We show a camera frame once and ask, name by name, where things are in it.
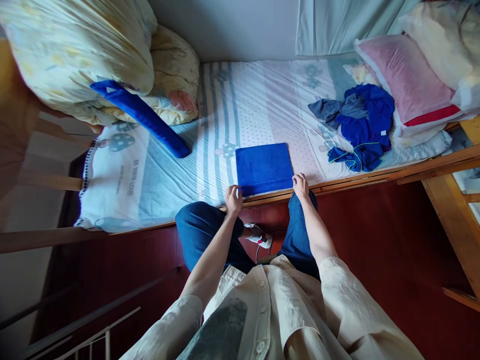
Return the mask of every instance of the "white sneaker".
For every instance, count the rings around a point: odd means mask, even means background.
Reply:
[[[249,239],[252,243],[260,245],[262,248],[265,249],[270,249],[272,246],[272,241],[273,237],[270,234],[267,234],[265,231],[263,231],[260,226],[258,226],[254,222],[248,222],[244,225],[246,228],[257,228],[261,232],[261,238],[260,239]]]

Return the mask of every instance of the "wrist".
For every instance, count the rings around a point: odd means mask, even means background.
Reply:
[[[238,216],[239,216],[239,214],[236,213],[236,212],[227,211],[226,216],[225,216],[225,221],[235,221],[235,220],[237,220]]]
[[[302,207],[312,205],[312,201],[310,200],[309,196],[298,197],[298,200],[300,200],[300,204]]]

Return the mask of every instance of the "floor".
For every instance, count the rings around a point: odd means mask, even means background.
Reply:
[[[442,293],[442,286],[471,290],[421,183],[382,183],[317,199],[339,256],[426,359],[478,358],[480,313]],[[240,217],[275,233],[272,253],[280,249],[289,220],[287,202],[247,209]],[[254,259],[257,246],[244,245]],[[75,288],[39,316],[37,339],[176,267],[180,271],[75,332],[69,346],[52,357],[141,306],[111,333],[112,359],[117,359],[162,316],[188,277],[175,227],[57,251],[63,262],[53,265],[49,292]],[[267,254],[260,249],[258,258]],[[98,341],[94,352],[102,347]],[[86,357],[84,349],[80,359]]]

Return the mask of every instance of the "white wall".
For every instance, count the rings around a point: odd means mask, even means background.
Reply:
[[[200,60],[293,60],[299,0],[149,0]]]
[[[46,114],[40,117],[84,140],[94,138],[92,131],[78,120],[56,119]],[[74,143],[34,132],[23,168],[67,176],[70,162],[84,151]],[[64,195],[64,191],[57,189],[17,186],[5,231],[56,228]],[[0,255],[0,321],[41,299],[51,252],[51,247],[45,247]],[[0,359],[19,358],[30,343],[35,318],[33,313],[0,331]]]

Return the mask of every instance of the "red stripe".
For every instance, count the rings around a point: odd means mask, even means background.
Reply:
[[[459,113],[460,109],[455,105],[450,105],[429,113],[425,115],[417,116],[410,121],[407,121],[404,125],[405,126],[415,126],[421,125],[426,123],[431,123],[440,119],[445,119],[451,117],[452,115]]]

